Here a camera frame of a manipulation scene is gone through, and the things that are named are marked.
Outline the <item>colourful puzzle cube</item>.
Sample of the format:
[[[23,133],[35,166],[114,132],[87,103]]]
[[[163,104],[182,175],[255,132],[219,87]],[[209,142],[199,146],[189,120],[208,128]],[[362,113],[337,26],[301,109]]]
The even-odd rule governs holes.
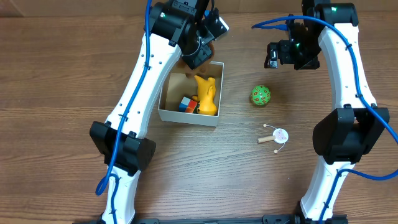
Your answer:
[[[197,114],[198,102],[184,96],[178,106],[178,111],[182,113]]]

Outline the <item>yellow toy whale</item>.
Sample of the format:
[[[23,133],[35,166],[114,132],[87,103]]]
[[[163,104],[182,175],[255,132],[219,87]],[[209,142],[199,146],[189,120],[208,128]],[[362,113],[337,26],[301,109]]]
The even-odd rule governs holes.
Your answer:
[[[207,80],[195,75],[194,79],[197,82],[197,94],[192,96],[192,99],[198,103],[197,113],[214,116],[218,111],[214,104],[216,94],[216,80],[209,77]]]

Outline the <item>brown plush toy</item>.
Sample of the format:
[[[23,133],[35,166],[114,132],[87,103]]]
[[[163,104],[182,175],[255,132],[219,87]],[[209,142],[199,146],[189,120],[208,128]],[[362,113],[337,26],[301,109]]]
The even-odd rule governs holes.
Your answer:
[[[215,56],[215,48],[214,45],[212,43],[208,44],[209,48],[212,51],[212,55],[211,57],[203,62],[199,67],[197,67],[196,69],[192,70],[181,58],[175,65],[177,66],[177,68],[181,68],[184,70],[185,72],[185,76],[187,78],[194,78],[195,75],[199,75],[199,76],[204,76],[207,73],[207,70],[209,68],[209,64],[210,62],[214,59]]]

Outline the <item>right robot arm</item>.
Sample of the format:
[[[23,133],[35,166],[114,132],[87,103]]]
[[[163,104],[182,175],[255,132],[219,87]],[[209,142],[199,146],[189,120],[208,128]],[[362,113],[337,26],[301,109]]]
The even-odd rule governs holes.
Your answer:
[[[346,176],[368,154],[383,131],[390,131],[389,110],[378,107],[364,74],[359,51],[359,20],[354,4],[307,0],[302,14],[259,24],[280,29],[288,39],[267,46],[266,68],[292,64],[315,70],[323,54],[332,91],[332,110],[313,129],[318,162],[292,223],[346,223],[333,205]]]

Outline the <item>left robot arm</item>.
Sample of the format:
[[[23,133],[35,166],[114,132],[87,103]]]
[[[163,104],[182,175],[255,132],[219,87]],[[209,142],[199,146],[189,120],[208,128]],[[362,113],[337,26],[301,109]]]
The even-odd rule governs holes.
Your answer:
[[[105,122],[95,121],[90,137],[108,166],[95,194],[108,192],[98,223],[132,223],[134,197],[141,172],[152,159],[156,143],[146,138],[155,101],[167,75],[183,59],[191,69],[204,64],[209,49],[198,30],[210,18],[213,1],[147,3],[141,51],[127,86]]]

